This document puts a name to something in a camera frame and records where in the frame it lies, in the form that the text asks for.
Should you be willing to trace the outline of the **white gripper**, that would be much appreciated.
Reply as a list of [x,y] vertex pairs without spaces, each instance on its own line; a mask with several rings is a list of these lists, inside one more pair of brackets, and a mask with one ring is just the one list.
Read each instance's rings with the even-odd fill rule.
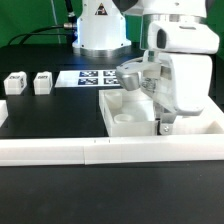
[[156,102],[157,133],[170,135],[176,115],[203,111],[219,37],[203,24],[153,21],[147,41],[154,56],[121,64],[116,77],[126,90],[139,89]]

